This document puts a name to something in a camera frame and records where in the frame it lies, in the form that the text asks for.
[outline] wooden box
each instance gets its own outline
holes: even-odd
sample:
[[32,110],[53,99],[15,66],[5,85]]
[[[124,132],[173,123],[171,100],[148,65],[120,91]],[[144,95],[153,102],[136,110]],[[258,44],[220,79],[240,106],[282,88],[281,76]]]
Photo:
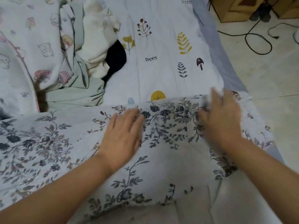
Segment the wooden box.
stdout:
[[[277,0],[268,0],[268,2],[273,5]],[[280,19],[299,18],[299,0],[279,0],[273,9]]]
[[247,21],[263,0],[212,0],[220,22]]

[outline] person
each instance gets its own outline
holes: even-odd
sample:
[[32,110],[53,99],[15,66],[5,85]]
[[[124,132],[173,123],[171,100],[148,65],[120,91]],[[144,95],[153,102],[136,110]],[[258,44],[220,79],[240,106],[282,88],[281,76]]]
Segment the person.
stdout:
[[[214,89],[211,94],[209,112],[198,112],[207,139],[248,175],[284,224],[299,223],[299,175],[241,136],[240,108],[232,92],[224,90],[223,100]],[[124,166],[139,148],[144,117],[136,119],[138,112],[131,109],[122,115],[115,114],[93,157],[2,210],[1,223],[67,223],[86,197]]]

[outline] yellow semicircle print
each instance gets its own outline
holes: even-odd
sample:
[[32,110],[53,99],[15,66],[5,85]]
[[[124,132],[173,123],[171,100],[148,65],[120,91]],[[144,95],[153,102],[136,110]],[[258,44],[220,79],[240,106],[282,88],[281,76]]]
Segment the yellow semicircle print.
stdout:
[[166,98],[165,94],[162,91],[157,90],[157,91],[153,92],[150,100],[155,101],[155,100],[161,100],[161,99],[165,99],[165,98]]

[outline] cream colored garment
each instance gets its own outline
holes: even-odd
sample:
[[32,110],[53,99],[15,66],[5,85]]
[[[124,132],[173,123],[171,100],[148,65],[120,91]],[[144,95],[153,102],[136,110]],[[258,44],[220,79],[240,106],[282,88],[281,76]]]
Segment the cream colored garment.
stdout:
[[86,63],[88,75],[102,78],[109,70],[105,58],[107,50],[117,41],[119,19],[97,0],[86,0],[83,8],[84,44],[78,54]]

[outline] tiled floor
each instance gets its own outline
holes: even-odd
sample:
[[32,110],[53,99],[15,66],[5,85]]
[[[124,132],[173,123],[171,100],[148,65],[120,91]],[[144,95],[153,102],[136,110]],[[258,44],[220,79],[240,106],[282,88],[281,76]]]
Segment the tiled floor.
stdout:
[[[218,30],[230,34],[247,33],[256,23],[220,23],[212,7],[211,14]],[[279,25],[272,29],[270,34],[280,36],[278,40],[267,35],[267,30],[280,22],[299,26],[299,19],[278,20],[273,13],[271,15],[270,22],[261,21],[252,30],[272,43],[273,50],[267,55],[252,52],[244,36],[220,34],[220,38],[237,75],[253,96],[265,122],[272,128],[285,163],[299,172],[299,45],[293,40],[296,28]],[[249,35],[248,42],[257,52],[270,50],[270,46],[255,35]]]

